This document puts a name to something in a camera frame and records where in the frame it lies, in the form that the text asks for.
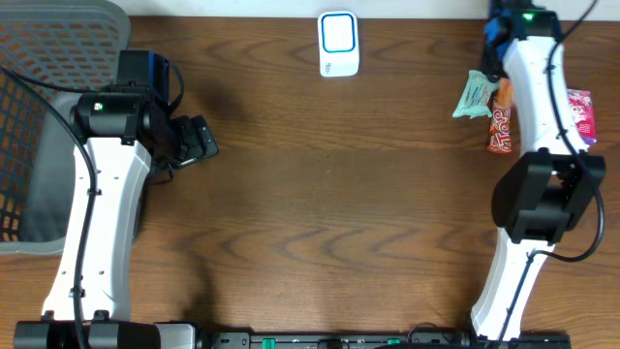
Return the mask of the green wipes packet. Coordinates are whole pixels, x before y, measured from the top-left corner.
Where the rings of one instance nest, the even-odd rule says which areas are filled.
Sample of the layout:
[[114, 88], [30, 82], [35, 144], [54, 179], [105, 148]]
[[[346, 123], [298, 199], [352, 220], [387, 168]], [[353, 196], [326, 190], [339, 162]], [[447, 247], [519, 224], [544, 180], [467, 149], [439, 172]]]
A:
[[499, 83], [491, 82], [484, 73], [470, 70], [452, 116], [454, 118], [469, 116], [471, 119], [482, 116], [490, 117], [491, 110], [488, 102], [498, 87]]

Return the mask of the purple red pad packet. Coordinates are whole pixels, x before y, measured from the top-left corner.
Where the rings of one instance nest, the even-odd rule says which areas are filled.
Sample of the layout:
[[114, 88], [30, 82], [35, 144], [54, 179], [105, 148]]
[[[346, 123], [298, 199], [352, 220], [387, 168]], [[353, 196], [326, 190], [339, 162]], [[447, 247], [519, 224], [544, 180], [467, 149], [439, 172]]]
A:
[[598, 138], [591, 92], [569, 89], [568, 97], [579, 135], [586, 144], [595, 144]]

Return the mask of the orange chocolate bar wrapper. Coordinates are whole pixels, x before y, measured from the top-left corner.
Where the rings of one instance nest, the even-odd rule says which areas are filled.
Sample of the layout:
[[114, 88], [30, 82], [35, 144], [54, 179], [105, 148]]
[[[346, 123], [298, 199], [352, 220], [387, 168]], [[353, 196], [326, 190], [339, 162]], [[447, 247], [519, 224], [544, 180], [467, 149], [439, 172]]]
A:
[[499, 88], [493, 99], [487, 149], [496, 154], [512, 152], [511, 119], [513, 107], [513, 86], [507, 78], [500, 78]]

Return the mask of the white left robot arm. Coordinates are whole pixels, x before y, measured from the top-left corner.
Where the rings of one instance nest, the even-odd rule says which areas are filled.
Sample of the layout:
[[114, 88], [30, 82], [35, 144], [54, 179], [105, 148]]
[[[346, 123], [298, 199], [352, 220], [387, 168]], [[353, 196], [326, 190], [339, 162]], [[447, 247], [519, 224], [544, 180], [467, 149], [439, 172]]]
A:
[[149, 180], [213, 157], [202, 116], [179, 116], [178, 68], [150, 50], [124, 49], [115, 81], [83, 90], [57, 121], [74, 143], [75, 187], [60, 266], [37, 321], [15, 326], [17, 348], [203, 348], [187, 322], [131, 318], [130, 259]]

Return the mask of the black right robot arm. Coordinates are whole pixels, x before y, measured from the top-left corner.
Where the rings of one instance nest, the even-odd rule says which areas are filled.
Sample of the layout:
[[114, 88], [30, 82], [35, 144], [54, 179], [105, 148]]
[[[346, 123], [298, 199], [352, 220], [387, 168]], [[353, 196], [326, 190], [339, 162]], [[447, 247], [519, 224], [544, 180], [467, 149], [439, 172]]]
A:
[[546, 260], [581, 262], [604, 236], [605, 160], [578, 133], [564, 74], [571, 33], [531, 1], [489, 4], [480, 66], [511, 82], [521, 150], [493, 191], [497, 245], [470, 315], [475, 342], [488, 348], [522, 344], [521, 317]]

